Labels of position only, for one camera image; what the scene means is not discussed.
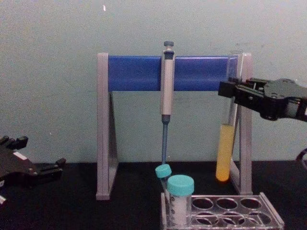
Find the light blue wall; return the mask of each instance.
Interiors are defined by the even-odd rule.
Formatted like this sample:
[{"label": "light blue wall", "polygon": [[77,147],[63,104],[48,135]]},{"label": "light blue wall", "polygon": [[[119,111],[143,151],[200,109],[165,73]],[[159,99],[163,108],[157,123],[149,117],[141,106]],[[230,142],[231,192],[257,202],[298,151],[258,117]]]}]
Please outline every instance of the light blue wall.
[{"label": "light blue wall", "polygon": [[[96,54],[177,55],[243,49],[254,76],[307,86],[307,2],[3,0],[0,2],[0,135],[27,135],[34,162],[96,160]],[[114,93],[120,161],[159,161],[159,92]],[[175,93],[169,160],[215,160],[224,99]],[[307,123],[253,114],[253,159],[292,160]]]}]

